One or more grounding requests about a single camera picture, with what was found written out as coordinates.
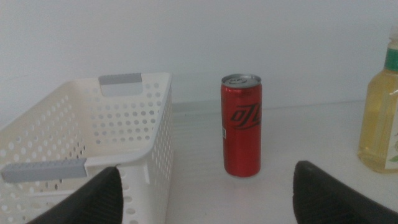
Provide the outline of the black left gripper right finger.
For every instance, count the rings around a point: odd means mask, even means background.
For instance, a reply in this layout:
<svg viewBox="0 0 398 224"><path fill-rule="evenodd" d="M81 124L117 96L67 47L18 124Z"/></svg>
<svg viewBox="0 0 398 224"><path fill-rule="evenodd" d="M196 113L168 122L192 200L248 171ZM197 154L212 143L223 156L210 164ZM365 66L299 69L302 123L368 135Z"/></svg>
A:
<svg viewBox="0 0 398 224"><path fill-rule="evenodd" d="M397 223L397 212L309 161L295 165L292 203L298 223Z"/></svg>

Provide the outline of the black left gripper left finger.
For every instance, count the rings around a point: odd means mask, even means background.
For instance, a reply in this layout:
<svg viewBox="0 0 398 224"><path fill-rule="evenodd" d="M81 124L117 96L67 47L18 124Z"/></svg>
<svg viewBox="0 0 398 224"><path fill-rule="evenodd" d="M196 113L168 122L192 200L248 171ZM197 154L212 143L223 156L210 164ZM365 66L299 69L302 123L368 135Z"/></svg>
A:
<svg viewBox="0 0 398 224"><path fill-rule="evenodd" d="M31 224L121 224L123 190L118 168L107 167Z"/></svg>

